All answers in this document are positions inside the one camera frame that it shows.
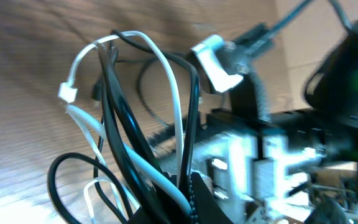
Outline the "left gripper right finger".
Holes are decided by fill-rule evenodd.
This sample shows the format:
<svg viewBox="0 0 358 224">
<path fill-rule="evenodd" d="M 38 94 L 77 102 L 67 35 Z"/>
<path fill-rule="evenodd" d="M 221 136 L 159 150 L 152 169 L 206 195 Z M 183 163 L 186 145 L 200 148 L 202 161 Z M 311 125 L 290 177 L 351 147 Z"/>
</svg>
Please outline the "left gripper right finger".
<svg viewBox="0 0 358 224">
<path fill-rule="evenodd" d="M 194 223 L 232 224 L 215 201 L 202 177 L 196 172 L 191 174 L 190 198 L 193 202 Z"/>
</svg>

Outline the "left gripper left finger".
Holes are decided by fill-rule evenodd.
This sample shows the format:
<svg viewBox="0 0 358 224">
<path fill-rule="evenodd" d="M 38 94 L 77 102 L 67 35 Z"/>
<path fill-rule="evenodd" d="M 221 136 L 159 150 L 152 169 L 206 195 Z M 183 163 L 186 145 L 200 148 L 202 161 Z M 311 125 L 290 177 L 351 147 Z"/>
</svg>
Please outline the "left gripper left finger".
<svg viewBox="0 0 358 224">
<path fill-rule="evenodd" d="M 140 208 L 127 221 L 130 224 L 158 224 L 158 223 L 195 223 L 195 191 L 191 186 L 192 177 L 189 176 L 185 187 L 186 192 L 183 194 L 185 200 L 190 206 L 189 212 L 184 212 L 181 206 L 176 202 L 173 196 L 169 196 L 163 188 L 153 183 L 152 188 L 148 191 L 154 202 L 151 204 L 140 204 Z"/>
</svg>

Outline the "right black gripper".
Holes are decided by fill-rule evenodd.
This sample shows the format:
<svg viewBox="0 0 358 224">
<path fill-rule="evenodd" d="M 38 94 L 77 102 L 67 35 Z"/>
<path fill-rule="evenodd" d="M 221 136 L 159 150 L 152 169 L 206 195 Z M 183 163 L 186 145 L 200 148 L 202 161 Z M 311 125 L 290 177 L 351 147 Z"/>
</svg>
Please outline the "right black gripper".
<svg viewBox="0 0 358 224">
<path fill-rule="evenodd" d="M 312 171 L 313 167 L 355 160 L 353 148 L 357 130 L 311 109 L 274 113 L 271 123 L 213 109 L 207 114 L 205 124 L 198 126 L 193 158 L 201 156 L 202 143 L 211 143 L 225 131 L 253 137 L 255 141 L 249 152 L 255 161 L 274 160 L 283 166 L 284 174 L 308 171 L 310 181 L 292 190 L 290 195 L 309 188 L 311 196 L 317 197 L 318 191 L 325 187 L 322 179 Z"/>
</svg>

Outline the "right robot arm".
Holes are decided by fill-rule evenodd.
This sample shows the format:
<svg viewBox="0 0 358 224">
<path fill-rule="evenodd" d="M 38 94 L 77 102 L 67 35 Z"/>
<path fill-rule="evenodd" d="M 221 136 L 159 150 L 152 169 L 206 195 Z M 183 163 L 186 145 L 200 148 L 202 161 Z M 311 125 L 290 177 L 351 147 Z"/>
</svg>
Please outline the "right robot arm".
<svg viewBox="0 0 358 224">
<path fill-rule="evenodd" d="M 358 162 L 358 21 L 307 80 L 303 95 L 307 109 L 270 113 L 262 99 L 255 72 L 243 74 L 229 90 L 231 110 L 214 109 L 207 127 L 196 135 L 193 161 L 203 163 L 218 199 L 192 172 L 188 181 L 192 223 L 255 221 L 246 212 L 250 197 L 258 221 L 283 215 L 283 201 L 316 188 L 316 174 L 293 190 L 284 180 L 297 169 L 326 162 Z M 358 184 L 351 195 L 358 202 Z"/>
</svg>

